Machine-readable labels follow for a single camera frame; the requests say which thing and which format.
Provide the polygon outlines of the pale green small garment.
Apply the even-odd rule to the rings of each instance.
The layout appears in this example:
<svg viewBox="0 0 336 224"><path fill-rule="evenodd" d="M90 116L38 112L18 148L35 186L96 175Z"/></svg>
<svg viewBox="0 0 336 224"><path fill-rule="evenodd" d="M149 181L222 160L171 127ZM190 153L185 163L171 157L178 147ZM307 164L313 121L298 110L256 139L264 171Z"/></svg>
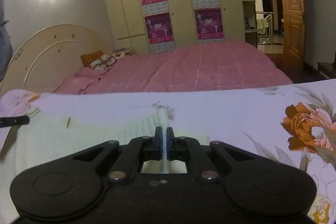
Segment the pale green small garment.
<svg viewBox="0 0 336 224"><path fill-rule="evenodd" d="M88 124L72 116L58 117L36 107L19 110L18 114L28 115L30 122L21 126L13 139L6 140L9 147L1 154L1 181L108 140L127 144L136 137L153 136L156 127L165 130L174 120L173 109L165 106L139 109L126 121L108 126L99 125L97 120Z"/></svg>

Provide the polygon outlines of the blue grey curtain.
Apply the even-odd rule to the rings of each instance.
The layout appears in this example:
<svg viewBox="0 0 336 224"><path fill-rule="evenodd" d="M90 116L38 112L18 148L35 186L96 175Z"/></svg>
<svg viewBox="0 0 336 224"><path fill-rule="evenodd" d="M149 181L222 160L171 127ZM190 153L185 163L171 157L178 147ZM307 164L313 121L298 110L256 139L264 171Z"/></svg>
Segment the blue grey curtain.
<svg viewBox="0 0 336 224"><path fill-rule="evenodd" d="M13 55L13 48L7 33L6 24L8 20L5 20L5 0L0 0L0 76L3 79L6 68Z"/></svg>

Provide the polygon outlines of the cream round headboard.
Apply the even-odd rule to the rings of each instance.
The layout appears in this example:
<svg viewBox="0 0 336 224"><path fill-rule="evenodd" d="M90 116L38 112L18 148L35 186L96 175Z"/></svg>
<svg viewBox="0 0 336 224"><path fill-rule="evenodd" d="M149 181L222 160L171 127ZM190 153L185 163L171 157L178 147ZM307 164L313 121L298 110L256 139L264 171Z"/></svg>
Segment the cream round headboard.
<svg viewBox="0 0 336 224"><path fill-rule="evenodd" d="M81 55L98 50L112 53L113 42L74 24L46 27L14 53L1 82L1 95L14 89L52 93L82 67Z"/></svg>

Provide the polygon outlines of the pink checked bed cover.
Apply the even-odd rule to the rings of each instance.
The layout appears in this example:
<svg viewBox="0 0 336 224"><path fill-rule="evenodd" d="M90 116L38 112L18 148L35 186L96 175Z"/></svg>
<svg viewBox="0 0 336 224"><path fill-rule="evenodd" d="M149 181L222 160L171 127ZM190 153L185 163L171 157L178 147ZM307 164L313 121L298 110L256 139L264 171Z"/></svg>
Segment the pink checked bed cover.
<svg viewBox="0 0 336 224"><path fill-rule="evenodd" d="M224 42L127 56L103 71L83 67L67 77L55 92L198 92L291 83L290 78L257 48L245 42Z"/></svg>

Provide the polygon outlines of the orange patterned pillow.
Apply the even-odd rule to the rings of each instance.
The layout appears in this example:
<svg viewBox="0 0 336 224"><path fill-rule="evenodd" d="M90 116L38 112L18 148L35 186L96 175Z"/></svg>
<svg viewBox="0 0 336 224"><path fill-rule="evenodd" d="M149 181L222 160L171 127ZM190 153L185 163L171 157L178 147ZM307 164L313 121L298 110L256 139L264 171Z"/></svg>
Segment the orange patterned pillow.
<svg viewBox="0 0 336 224"><path fill-rule="evenodd" d="M87 53L81 55L80 59L84 67L103 71L111 67L117 60L134 54L135 50L133 48L120 48L117 52L112 54L105 53L103 51Z"/></svg>

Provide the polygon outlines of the floral lilac bed sheet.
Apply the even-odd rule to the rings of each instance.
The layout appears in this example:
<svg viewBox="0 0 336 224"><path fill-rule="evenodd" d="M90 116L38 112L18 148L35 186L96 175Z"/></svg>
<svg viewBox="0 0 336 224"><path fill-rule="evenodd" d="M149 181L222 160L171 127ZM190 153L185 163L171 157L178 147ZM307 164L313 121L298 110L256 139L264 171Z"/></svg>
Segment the floral lilac bed sheet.
<svg viewBox="0 0 336 224"><path fill-rule="evenodd" d="M202 144L223 141L305 171L317 186L309 217L316 223L335 223L335 80L184 93L60 95L13 90L1 99L1 116L26 115L18 111L36 107L108 126L151 106L173 109L170 126L177 136ZM1 154L17 131L1 129ZM18 217L9 194L12 179L1 181L1 223Z"/></svg>

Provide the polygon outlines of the lower left magenta poster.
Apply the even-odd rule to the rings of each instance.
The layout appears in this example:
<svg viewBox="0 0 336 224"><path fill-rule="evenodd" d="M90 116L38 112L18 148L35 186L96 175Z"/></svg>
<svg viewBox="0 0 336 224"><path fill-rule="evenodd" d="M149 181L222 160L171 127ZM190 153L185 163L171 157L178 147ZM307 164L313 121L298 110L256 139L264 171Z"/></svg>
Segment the lower left magenta poster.
<svg viewBox="0 0 336 224"><path fill-rule="evenodd" d="M146 16L145 23L150 44L174 41L169 13Z"/></svg>

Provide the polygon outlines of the lower right magenta poster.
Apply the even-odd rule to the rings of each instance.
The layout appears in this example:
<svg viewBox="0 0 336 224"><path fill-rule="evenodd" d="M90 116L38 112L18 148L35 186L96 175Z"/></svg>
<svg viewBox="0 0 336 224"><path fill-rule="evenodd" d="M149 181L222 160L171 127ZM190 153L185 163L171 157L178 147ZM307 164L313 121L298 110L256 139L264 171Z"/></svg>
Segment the lower right magenta poster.
<svg viewBox="0 0 336 224"><path fill-rule="evenodd" d="M195 21L199 40L224 39L222 14L219 8L196 9Z"/></svg>

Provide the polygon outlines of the wooden door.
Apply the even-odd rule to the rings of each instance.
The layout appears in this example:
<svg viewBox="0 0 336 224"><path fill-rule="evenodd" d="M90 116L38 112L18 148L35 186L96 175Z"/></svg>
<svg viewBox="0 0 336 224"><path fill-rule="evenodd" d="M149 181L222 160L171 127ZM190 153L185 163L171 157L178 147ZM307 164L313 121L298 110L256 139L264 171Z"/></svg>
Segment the wooden door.
<svg viewBox="0 0 336 224"><path fill-rule="evenodd" d="M290 64L300 66L305 58L304 0L282 0L284 16L284 54Z"/></svg>

